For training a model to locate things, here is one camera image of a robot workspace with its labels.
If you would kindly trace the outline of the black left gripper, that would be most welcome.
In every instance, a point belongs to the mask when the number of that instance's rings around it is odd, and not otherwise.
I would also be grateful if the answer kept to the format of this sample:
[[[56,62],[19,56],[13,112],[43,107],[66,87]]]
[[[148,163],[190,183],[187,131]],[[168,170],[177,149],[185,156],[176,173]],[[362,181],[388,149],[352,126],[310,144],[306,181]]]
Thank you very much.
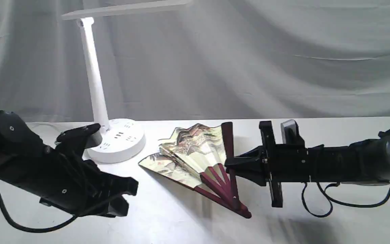
[[[29,158],[29,192],[73,215],[125,217],[129,204],[122,195],[136,196],[138,188],[136,179],[103,172],[78,156],[53,150]]]

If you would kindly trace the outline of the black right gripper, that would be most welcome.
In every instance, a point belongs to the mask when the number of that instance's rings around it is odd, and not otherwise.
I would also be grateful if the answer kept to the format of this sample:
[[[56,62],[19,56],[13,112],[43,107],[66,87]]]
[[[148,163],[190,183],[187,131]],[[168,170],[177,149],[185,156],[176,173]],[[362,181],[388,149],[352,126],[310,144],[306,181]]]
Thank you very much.
[[[247,179],[259,186],[269,183],[272,207],[283,207],[283,182],[308,183],[315,165],[315,149],[298,145],[277,144],[272,121],[259,123],[262,146],[239,156],[227,158],[225,167],[230,174]]]

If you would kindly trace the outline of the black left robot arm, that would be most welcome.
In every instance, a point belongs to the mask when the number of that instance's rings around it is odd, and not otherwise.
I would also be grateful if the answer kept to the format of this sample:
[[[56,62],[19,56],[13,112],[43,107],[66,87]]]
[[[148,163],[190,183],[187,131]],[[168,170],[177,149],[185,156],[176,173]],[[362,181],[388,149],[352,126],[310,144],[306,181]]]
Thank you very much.
[[[101,143],[98,123],[60,133],[53,148],[13,112],[0,110],[0,180],[40,197],[40,203],[72,215],[127,216],[124,195],[139,182],[101,171],[82,158]]]

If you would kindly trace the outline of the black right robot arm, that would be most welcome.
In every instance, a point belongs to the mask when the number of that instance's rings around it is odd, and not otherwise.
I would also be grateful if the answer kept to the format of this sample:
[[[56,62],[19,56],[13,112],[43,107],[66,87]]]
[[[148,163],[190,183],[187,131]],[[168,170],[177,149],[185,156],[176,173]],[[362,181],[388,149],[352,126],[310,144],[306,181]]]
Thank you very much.
[[[272,207],[283,207],[283,182],[328,183],[329,187],[341,183],[390,185],[390,129],[380,131],[377,139],[312,148],[305,146],[295,120],[281,123],[282,144],[275,140],[272,121],[261,121],[259,130],[262,144],[235,156],[232,123],[223,123],[225,167],[233,179],[239,176],[259,186],[269,186]],[[389,197],[390,188],[381,204]]]

